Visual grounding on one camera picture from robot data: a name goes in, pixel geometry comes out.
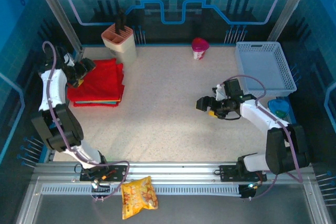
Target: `white speckled table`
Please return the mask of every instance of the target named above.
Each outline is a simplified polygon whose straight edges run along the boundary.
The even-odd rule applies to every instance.
[[[70,106],[85,140],[109,161],[235,161],[265,151],[262,133],[247,120],[223,121],[195,109],[200,97],[238,73],[234,50],[210,47],[196,61],[190,47],[137,48],[117,108]],[[106,59],[109,52],[87,48],[85,57]],[[54,160],[74,159],[56,153]]]

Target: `red cloth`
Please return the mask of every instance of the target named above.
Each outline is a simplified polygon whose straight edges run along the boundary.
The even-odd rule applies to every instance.
[[[118,106],[103,103],[76,103],[76,101],[119,101],[124,85],[123,64],[116,64],[116,59],[94,60],[96,68],[84,77],[84,82],[76,89],[68,89],[68,98],[74,106]]]

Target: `blue plastic basket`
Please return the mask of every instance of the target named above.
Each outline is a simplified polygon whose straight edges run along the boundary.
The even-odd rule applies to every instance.
[[[236,60],[239,74],[260,80],[267,96],[286,97],[296,91],[294,79],[278,42],[237,42]],[[258,97],[264,93],[258,82],[240,78],[245,93]]]

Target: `snack bag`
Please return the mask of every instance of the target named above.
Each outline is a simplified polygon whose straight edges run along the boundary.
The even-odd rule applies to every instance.
[[[143,208],[157,209],[158,198],[152,186],[151,177],[133,181],[121,186],[122,219],[136,215]]]

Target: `metal frame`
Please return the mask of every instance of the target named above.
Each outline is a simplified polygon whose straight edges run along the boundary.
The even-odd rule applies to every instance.
[[[300,0],[287,0],[277,22],[275,23],[267,41],[277,41],[280,34],[282,33],[284,27],[286,26],[289,18],[292,16],[293,12],[297,8]]]
[[[68,37],[72,47],[78,54],[78,60],[81,60],[82,57],[82,45],[79,41],[79,38],[76,35],[75,30],[73,29],[67,15],[65,14],[61,4],[58,0],[46,0],[51,11],[53,12],[54,16],[56,17],[57,21],[61,25],[65,35]]]
[[[28,187],[21,211],[19,213],[17,224],[33,223],[35,212],[44,194],[45,185],[89,185],[89,182],[80,182],[79,174],[74,172],[76,162],[50,162],[47,164],[37,164]],[[153,185],[162,187],[166,185],[203,185],[209,186],[234,186],[248,184],[248,182],[226,182],[220,181],[220,177],[214,174],[214,170],[219,165],[235,165],[235,162],[213,162],[213,163],[131,163],[131,168],[126,182],[140,179],[145,176],[152,177]],[[307,202],[311,209],[314,223],[332,223],[324,204],[321,191],[317,184],[313,169],[311,166],[301,169],[303,176],[303,189],[307,195]],[[267,174],[268,181],[264,184],[270,184],[274,179],[274,174]],[[293,182],[287,174],[278,176],[277,185],[301,185]]]

